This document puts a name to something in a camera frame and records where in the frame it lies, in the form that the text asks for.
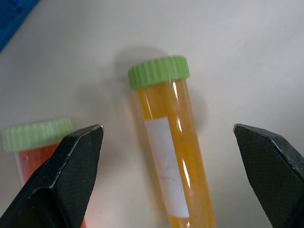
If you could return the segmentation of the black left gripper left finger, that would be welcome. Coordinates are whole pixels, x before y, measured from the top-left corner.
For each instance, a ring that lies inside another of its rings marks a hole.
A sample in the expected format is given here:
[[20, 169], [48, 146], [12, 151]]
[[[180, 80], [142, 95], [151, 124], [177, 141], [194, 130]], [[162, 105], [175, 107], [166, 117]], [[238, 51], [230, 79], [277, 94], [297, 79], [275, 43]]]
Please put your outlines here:
[[101, 124], [65, 136], [0, 218], [2, 228], [79, 228], [95, 185]]

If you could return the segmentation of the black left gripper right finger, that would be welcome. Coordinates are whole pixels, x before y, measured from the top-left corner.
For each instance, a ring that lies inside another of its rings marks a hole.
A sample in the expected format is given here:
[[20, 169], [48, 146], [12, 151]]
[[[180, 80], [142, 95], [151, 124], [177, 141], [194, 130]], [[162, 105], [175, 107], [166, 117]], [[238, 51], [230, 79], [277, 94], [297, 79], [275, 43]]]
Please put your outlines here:
[[304, 158], [282, 136], [235, 124], [247, 179], [274, 228], [304, 226]]

